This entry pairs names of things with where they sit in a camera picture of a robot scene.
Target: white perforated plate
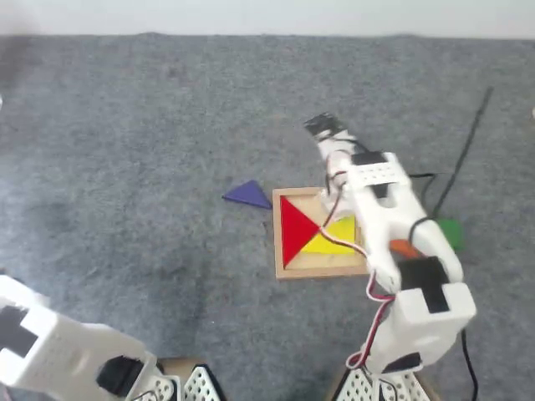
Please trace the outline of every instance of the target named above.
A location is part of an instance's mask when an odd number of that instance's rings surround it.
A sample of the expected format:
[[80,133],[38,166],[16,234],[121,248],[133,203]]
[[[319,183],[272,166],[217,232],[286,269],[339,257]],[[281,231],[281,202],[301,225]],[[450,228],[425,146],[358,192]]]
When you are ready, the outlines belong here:
[[184,401],[220,401],[210,375],[203,367],[193,369],[184,386]]
[[362,369],[349,373],[336,401],[378,401],[379,392],[374,392],[374,388],[379,387],[386,401],[430,401],[412,373],[375,381]]

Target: purple triangle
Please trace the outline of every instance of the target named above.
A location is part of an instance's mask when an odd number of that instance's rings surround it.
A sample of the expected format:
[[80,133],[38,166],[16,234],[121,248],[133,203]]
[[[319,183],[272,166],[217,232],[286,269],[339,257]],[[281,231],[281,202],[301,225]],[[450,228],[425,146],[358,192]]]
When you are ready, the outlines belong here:
[[264,195],[262,188],[255,180],[250,180],[243,185],[237,186],[233,190],[229,190],[223,199],[238,203],[245,203],[246,205],[262,207],[263,209],[271,209],[271,202]]

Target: black cable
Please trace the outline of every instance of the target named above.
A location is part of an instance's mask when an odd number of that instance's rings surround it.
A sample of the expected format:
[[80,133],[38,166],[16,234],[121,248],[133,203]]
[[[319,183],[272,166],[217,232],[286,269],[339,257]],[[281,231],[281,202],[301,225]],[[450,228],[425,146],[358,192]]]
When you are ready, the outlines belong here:
[[471,394],[471,401],[477,400],[477,393],[479,393],[479,383],[477,382],[476,372],[471,365],[470,354],[468,353],[468,345],[466,344],[466,329],[463,328],[461,331],[461,344],[462,344],[462,353],[465,356],[466,366],[468,367],[468,372],[470,372],[471,381],[473,383],[473,391]]
[[459,155],[459,159],[457,160],[455,164],[453,173],[451,174],[451,177],[448,180],[446,187],[442,191],[439,200],[437,201],[435,207],[433,208],[433,211],[431,212],[429,216],[415,221],[415,223],[410,228],[409,230],[409,243],[410,244],[412,244],[412,239],[414,237],[416,227],[419,226],[424,221],[434,220],[438,216],[438,212],[440,211],[442,205],[444,204],[446,197],[450,193],[451,187],[453,186],[457,176],[459,175],[459,171],[461,171],[462,164],[464,163],[466,155],[468,154],[468,150],[470,149],[470,146],[474,140],[474,136],[476,135],[477,128],[479,127],[479,124],[482,120],[482,116],[485,114],[485,111],[487,110],[487,106],[491,99],[493,90],[494,88],[491,86],[491,87],[488,87],[487,90],[485,91],[485,95],[483,96],[483,101],[481,102],[481,105],[479,106],[479,109],[476,112],[476,116],[474,117],[474,120],[471,123],[470,133],[468,134],[468,137],[466,138],[466,142],[464,144],[464,147],[462,148],[461,154]]
[[421,202],[421,205],[424,206],[424,209],[426,209],[427,201],[425,200],[425,197],[427,195],[427,191],[429,190],[429,188],[431,187],[431,184],[433,183],[433,181],[436,179],[437,176],[438,176],[437,173],[409,174],[410,178],[428,178],[429,177],[429,180],[425,183],[420,193],[420,202]]
[[424,209],[427,208],[427,200],[426,200],[426,196],[427,196],[427,191],[430,189],[431,187],[431,184],[433,184],[433,181],[436,179],[437,177],[437,174],[434,174],[424,185],[424,187],[422,188],[421,190],[421,194],[420,194],[420,202],[421,202],[421,205],[424,206]]

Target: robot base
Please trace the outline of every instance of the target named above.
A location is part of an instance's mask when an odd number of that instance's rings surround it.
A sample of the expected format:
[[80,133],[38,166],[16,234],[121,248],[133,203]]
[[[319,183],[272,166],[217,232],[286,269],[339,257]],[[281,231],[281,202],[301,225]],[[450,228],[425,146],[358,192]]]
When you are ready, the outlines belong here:
[[413,373],[372,378],[364,369],[346,370],[329,401],[440,401]]

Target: robotic arm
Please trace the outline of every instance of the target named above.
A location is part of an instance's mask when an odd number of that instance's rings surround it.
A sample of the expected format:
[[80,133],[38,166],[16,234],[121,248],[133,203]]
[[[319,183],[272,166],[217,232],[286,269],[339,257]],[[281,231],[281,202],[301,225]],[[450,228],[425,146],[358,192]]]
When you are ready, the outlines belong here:
[[320,194],[324,206],[328,211],[337,206],[333,220],[357,217],[370,278],[391,294],[388,317],[361,350],[368,345],[369,355],[351,368],[380,380],[435,363],[476,315],[455,252],[428,220],[410,238],[418,257],[396,260],[390,242],[407,240],[413,225],[426,217],[400,162],[393,153],[366,149],[331,114],[314,117],[305,128],[327,167],[327,188]]
[[46,297],[0,276],[0,383],[65,401],[224,399],[206,365],[187,374],[164,374],[138,340],[56,313]]

